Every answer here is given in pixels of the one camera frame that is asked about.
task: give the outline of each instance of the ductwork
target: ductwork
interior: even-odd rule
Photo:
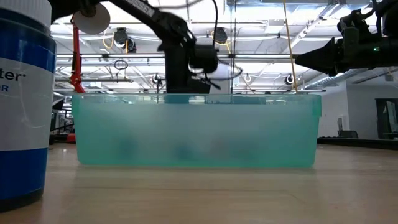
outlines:
[[[353,69],[350,70],[344,74],[341,75],[336,75],[335,77],[326,77],[326,78],[322,78],[316,82],[313,82],[307,86],[304,87],[305,90],[311,90],[317,87],[326,87],[326,86],[330,86],[332,84],[336,84],[339,83],[341,81],[344,81],[348,78],[351,78],[357,74],[363,73],[368,71],[367,68],[362,68],[362,69]]]

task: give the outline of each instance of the jar lid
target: jar lid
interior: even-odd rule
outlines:
[[[0,8],[27,16],[46,27],[51,26],[51,4],[48,0],[0,0]]]

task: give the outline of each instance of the ceiling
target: ceiling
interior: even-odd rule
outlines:
[[[276,0],[267,0],[266,4],[262,2],[263,0],[237,0],[235,8],[229,6],[228,0],[216,0],[219,11],[218,27],[226,29],[230,42],[228,46],[217,45],[219,54],[258,54],[259,57],[269,54],[289,54],[283,4]],[[149,3],[155,7],[178,6],[186,4],[186,0],[149,0]],[[124,54],[124,50],[115,45],[111,46],[113,32],[117,27],[127,28],[129,37],[137,46],[136,56],[158,53],[160,41],[150,28],[112,3],[103,4],[111,14],[111,24],[106,33],[80,34],[82,54]],[[287,0],[287,18],[293,54],[302,54],[323,47],[332,37],[340,38],[336,28],[339,18],[349,14],[353,9],[361,8],[363,13],[368,12],[371,10],[369,5],[370,1],[364,0]],[[212,43],[211,37],[208,37],[214,29],[215,9],[212,1],[202,1],[188,9],[163,9],[163,11],[172,12],[187,21],[199,44]],[[72,69],[70,56],[73,49],[70,19],[71,17],[61,18],[51,26],[52,36],[58,44],[59,56],[56,89],[72,88],[68,84]],[[376,23],[374,16],[368,18],[367,23],[371,24],[370,31],[376,30],[373,25]],[[231,36],[236,36],[236,39],[231,41]],[[85,87],[148,89],[153,88],[154,74],[164,74],[164,60],[161,58],[125,58],[123,60],[129,64],[129,67],[121,71],[113,66],[117,59],[104,60],[100,57],[83,59],[83,79],[88,80],[84,83]],[[243,76],[234,82],[236,88],[291,88],[284,84],[284,78],[292,73],[290,60],[286,58],[237,60],[236,65],[243,69]],[[294,69],[301,84],[311,82],[315,77],[322,75],[298,65],[294,65]],[[249,81],[245,82],[244,77],[247,76],[250,79],[247,78]]]

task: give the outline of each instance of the metal pipe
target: metal pipe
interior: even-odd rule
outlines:
[[[214,26],[214,22],[191,22],[192,24],[202,24],[202,25],[209,25],[209,26]],[[64,22],[65,25],[71,26],[72,24],[70,22]],[[218,22],[220,25],[229,25],[230,22]],[[61,25],[60,22],[54,22],[54,25]],[[128,25],[143,25],[142,22],[111,22],[109,24],[110,27],[124,27]],[[259,22],[259,21],[247,21],[247,22],[237,22],[237,26],[261,26],[264,25],[266,26],[267,24],[264,22]]]
[[[109,88],[109,89],[85,89],[86,91],[93,91],[93,92],[100,92],[100,91],[154,91],[156,92],[157,90],[154,88],[149,88],[149,89],[143,89],[143,88],[131,88],[131,89],[123,89],[123,88]],[[54,89],[54,92],[68,92],[68,91],[75,91],[73,89]],[[292,92],[292,90],[272,90],[272,89],[255,89],[252,88],[251,90],[247,89],[234,89],[234,92],[271,92],[271,93],[288,93]],[[324,92],[326,90],[299,90],[299,93],[319,93],[319,92]]]
[[[64,79],[64,78],[56,78],[55,79],[56,82],[69,82],[68,79]],[[132,82],[132,80],[125,80],[125,79],[111,79],[111,78],[86,78],[86,79],[82,79],[82,82]]]
[[[67,39],[67,40],[73,40],[73,37],[71,35],[65,35],[65,34],[52,34],[52,37],[57,41],[57,39]],[[106,36],[98,36],[98,35],[84,35],[82,37],[83,40],[102,40],[102,39],[111,39],[113,36],[112,35],[106,35]],[[129,35],[129,37],[136,39],[136,40],[143,40],[143,41],[160,41],[157,37],[154,37],[153,35]],[[311,37],[305,37],[301,38],[301,41],[327,41],[330,40],[332,37],[338,39],[341,38],[341,35],[314,35]],[[198,34],[196,36],[197,39],[201,38],[207,38],[206,34]],[[271,39],[277,39],[277,38],[284,38],[287,39],[287,35],[275,35],[275,34],[265,34],[265,35],[239,35],[239,37],[236,38],[237,42],[249,42],[249,41],[258,41],[258,40],[271,40]]]
[[[350,70],[350,71],[348,71],[348,72],[346,72],[344,74],[337,75],[335,77],[322,78],[321,80],[318,80],[316,82],[310,83],[309,85],[305,86],[304,89],[305,90],[310,90],[312,88],[316,88],[316,87],[320,87],[320,86],[326,87],[326,86],[329,86],[329,85],[336,84],[338,82],[344,81],[344,80],[346,80],[348,78],[351,78],[351,77],[353,77],[353,76],[355,76],[357,74],[360,74],[360,73],[363,73],[363,72],[366,72],[366,71],[368,71],[367,68],[353,69],[353,70]]]
[[[109,66],[113,65],[115,61],[83,61],[81,64],[83,66],[92,66],[92,67],[99,67],[99,66]],[[164,66],[164,62],[127,62],[129,66]],[[66,66],[69,67],[72,65],[72,62],[69,61],[62,61],[57,60],[57,66]]]
[[[108,58],[139,58],[139,59],[164,59],[164,54],[156,53],[156,54],[82,54],[82,58],[86,59],[108,59]],[[57,59],[72,59],[72,54],[58,54]],[[289,59],[289,54],[218,54],[218,58],[220,59],[230,59],[230,58],[240,58],[240,59]]]

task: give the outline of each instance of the cable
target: cable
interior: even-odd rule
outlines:
[[[231,49],[229,48],[229,44],[226,45],[226,49],[228,50],[228,53],[231,54]]]
[[[229,21],[230,21],[230,23],[229,23],[229,36],[232,38],[232,7],[231,6],[229,7]],[[231,60],[229,61],[228,66],[231,66],[231,64],[232,64],[232,66],[234,65],[232,57],[231,57]],[[233,77],[232,69],[231,69],[230,77],[231,77],[231,80],[232,80],[233,79],[232,78]],[[233,84],[232,84],[232,82],[231,82],[231,88],[230,89],[231,89],[231,94],[232,94],[233,93]]]
[[[231,70],[231,76],[234,79],[234,69],[235,69],[235,53],[236,53],[236,1],[234,1],[234,50],[233,50],[233,59],[232,59],[232,70]]]
[[[127,69],[129,64],[125,60],[117,60],[113,63],[113,66],[120,71]]]
[[[213,47],[215,47],[215,45],[216,45],[216,37],[215,37],[214,35],[216,35],[216,31],[217,31],[218,7],[217,7],[217,2],[216,2],[216,0],[213,0],[213,3],[214,3],[215,10],[216,10],[216,20],[214,21],[214,31],[213,31],[213,35],[211,35],[211,36],[212,36],[212,38],[213,38]]]
[[[284,11],[285,11],[285,21],[286,21],[287,43],[289,44],[290,62],[291,62],[291,64],[292,64],[292,73],[293,73],[294,88],[295,88],[295,91],[296,91],[296,94],[297,94],[299,91],[297,90],[296,73],[294,72],[292,43],[290,43],[289,23],[287,22],[286,0],[284,0]]]
[[[202,2],[203,0],[194,0],[188,4],[184,5],[179,5],[179,6],[159,6],[158,9],[183,9],[185,7],[191,7],[193,5],[198,4],[199,2]]]
[[[107,49],[111,49],[111,48],[113,47],[113,42],[114,42],[114,32],[113,32],[113,34],[112,34],[112,43],[111,43],[111,46],[106,45],[106,43],[105,43],[105,35],[106,35],[106,30],[104,31],[104,36],[103,36],[103,38],[102,38],[102,43],[104,43],[104,46],[105,46]]]

